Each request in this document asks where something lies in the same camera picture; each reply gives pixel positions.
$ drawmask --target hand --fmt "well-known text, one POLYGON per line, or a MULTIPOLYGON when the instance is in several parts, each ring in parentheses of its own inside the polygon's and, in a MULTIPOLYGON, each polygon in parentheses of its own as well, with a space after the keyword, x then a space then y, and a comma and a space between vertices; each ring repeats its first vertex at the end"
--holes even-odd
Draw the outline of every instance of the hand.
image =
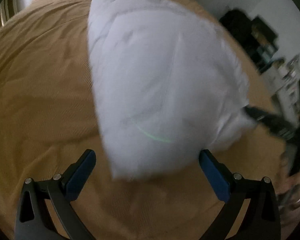
POLYGON ((275 184, 276 194, 283 194, 300 184, 300 172, 289 177, 288 158, 282 158, 275 184))

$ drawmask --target metal screw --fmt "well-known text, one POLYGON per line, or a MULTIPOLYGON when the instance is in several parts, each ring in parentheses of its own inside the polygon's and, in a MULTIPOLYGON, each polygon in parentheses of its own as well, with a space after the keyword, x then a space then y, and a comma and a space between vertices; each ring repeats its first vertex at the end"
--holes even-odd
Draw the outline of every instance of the metal screw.
POLYGON ((60 173, 57 173, 57 174, 53 175, 53 179, 54 180, 58 180, 60 178, 61 178, 61 174, 60 173))
POLYGON ((265 181, 265 183, 270 183, 271 182, 271 179, 268 178, 268 177, 264 177, 263 180, 265 181))
POLYGON ((27 179, 25 180, 25 183, 26 183, 26 184, 29 184, 31 181, 32 181, 31 178, 27 178, 27 179))
POLYGON ((242 176, 241 176, 241 174, 239 174, 239 173, 233 174, 233 177, 234 177, 234 179, 236 179, 236 180, 242 179, 242 176))

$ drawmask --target brown blanket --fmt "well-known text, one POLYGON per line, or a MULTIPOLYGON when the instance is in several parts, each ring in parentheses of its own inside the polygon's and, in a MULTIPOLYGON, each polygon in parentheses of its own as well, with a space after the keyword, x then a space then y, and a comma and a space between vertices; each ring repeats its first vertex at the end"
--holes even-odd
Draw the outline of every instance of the brown blanket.
MULTIPOLYGON (((216 22, 194 1, 173 1, 216 22)), ((111 180, 91 93, 90 2, 36 0, 0 30, 0 227, 12 239, 27 177, 49 179, 91 148, 97 165, 72 205, 97 239, 198 240, 223 203, 197 163, 146 182, 111 180)), ((271 110, 253 64, 227 39, 249 77, 250 103, 271 110)), ((282 142, 258 127, 231 149, 214 154, 246 178, 275 180, 283 150, 282 142)), ((60 224, 57 228, 65 234, 60 224)))

